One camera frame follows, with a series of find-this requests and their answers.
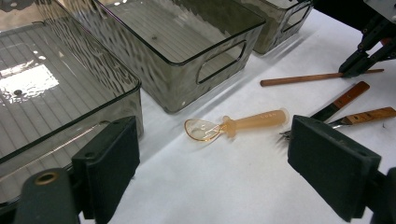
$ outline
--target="white tablecloth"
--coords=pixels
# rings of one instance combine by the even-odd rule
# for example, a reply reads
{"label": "white tablecloth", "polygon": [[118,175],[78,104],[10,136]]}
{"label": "white tablecloth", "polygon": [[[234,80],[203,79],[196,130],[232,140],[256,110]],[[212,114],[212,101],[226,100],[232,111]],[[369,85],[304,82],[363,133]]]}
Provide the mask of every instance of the white tablecloth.
{"label": "white tablecloth", "polygon": [[[293,115],[311,116],[361,80],[371,89],[332,119],[396,107],[396,63],[378,63],[374,68],[385,73],[352,79],[259,83],[336,72],[360,41],[359,31],[313,10],[299,34],[265,56],[253,53],[245,69],[175,115],[143,92],[141,164],[111,223],[345,223],[288,164],[288,144],[278,141],[278,133],[290,127]],[[183,130],[186,119],[221,123],[224,115],[241,119],[281,107],[290,112],[289,124],[240,132],[235,139],[195,142]],[[382,173],[396,166],[396,119],[339,131],[381,155]],[[352,223],[367,224],[371,216],[366,208]]]}

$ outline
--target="clear plastic spoon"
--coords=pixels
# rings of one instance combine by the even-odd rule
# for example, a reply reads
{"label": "clear plastic spoon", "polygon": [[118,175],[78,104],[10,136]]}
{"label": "clear plastic spoon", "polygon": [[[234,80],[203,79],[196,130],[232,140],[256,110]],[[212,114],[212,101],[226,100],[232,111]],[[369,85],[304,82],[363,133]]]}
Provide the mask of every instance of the clear plastic spoon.
{"label": "clear plastic spoon", "polygon": [[221,124],[214,124],[201,119],[188,119],[184,122],[184,129],[187,135],[194,140],[210,141],[221,133],[227,133],[228,137],[233,138],[238,130],[271,127],[288,122],[289,113],[282,108],[237,120],[224,116]]}

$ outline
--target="wooden handle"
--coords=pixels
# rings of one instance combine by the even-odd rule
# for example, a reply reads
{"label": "wooden handle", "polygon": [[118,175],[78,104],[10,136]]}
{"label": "wooden handle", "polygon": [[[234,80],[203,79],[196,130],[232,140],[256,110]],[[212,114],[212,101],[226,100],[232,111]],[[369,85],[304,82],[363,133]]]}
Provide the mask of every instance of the wooden handle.
{"label": "wooden handle", "polygon": [[361,81],[355,86],[353,86],[349,91],[344,93],[342,96],[338,97],[333,104],[338,108],[342,108],[345,105],[349,104],[351,101],[356,99],[358,96],[360,96],[362,93],[370,89],[370,86],[364,82]]}
{"label": "wooden handle", "polygon": [[348,125],[365,123],[379,119],[390,119],[396,117],[396,110],[392,107],[384,107],[377,110],[367,111],[343,118],[343,122]]}
{"label": "wooden handle", "polygon": [[[364,74],[380,73],[383,71],[384,69],[372,69],[372,70],[367,70],[367,72],[365,72]],[[330,74],[312,75],[305,77],[282,77],[282,78],[262,80],[260,81],[260,85],[262,87],[275,86],[280,84],[289,84],[295,82],[305,82],[305,81],[315,81],[315,80],[322,80],[328,78],[335,78],[335,77],[341,77],[342,75],[343,73],[330,73]]]}

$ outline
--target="orange handle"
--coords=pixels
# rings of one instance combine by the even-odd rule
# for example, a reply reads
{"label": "orange handle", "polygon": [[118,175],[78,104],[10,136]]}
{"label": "orange handle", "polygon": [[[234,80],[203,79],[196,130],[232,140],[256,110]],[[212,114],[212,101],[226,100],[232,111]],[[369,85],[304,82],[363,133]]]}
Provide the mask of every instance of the orange handle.
{"label": "orange handle", "polygon": [[289,113],[286,109],[279,109],[237,120],[224,116],[223,121],[222,130],[228,134],[228,137],[234,137],[237,130],[285,124],[289,121]]}
{"label": "orange handle", "polygon": [[[368,70],[364,74],[380,73],[383,71],[384,69],[372,69],[372,70]],[[335,78],[335,77],[341,77],[342,75],[343,73],[330,73],[330,74],[312,75],[305,77],[282,77],[282,78],[262,80],[260,81],[260,85],[262,87],[275,86],[280,84],[290,84],[295,82],[305,82],[305,81],[315,81],[315,80],[322,80],[328,78]]]}
{"label": "orange handle", "polygon": [[345,124],[359,124],[378,119],[390,119],[396,117],[396,111],[392,107],[385,107],[377,110],[367,111],[343,118]]}
{"label": "orange handle", "polygon": [[333,104],[340,109],[345,105],[349,104],[351,101],[355,100],[358,96],[360,96],[362,93],[364,93],[369,89],[370,86],[366,82],[361,81],[355,86],[353,86],[349,91],[344,93],[342,96],[338,97],[333,102]]}

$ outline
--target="clear plastic bin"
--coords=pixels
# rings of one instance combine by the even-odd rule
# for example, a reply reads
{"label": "clear plastic bin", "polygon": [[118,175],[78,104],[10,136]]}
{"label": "clear plastic bin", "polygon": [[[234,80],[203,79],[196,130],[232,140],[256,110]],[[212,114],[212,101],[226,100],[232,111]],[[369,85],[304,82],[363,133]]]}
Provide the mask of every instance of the clear plastic bin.
{"label": "clear plastic bin", "polygon": [[264,20],[230,0],[64,0],[64,5],[176,113],[248,61]]}
{"label": "clear plastic bin", "polygon": [[266,20],[254,51],[265,54],[295,35],[312,10],[312,0],[235,0]]}
{"label": "clear plastic bin", "polygon": [[143,133],[140,79],[56,1],[36,2],[0,5],[0,212],[110,121],[135,116]]}

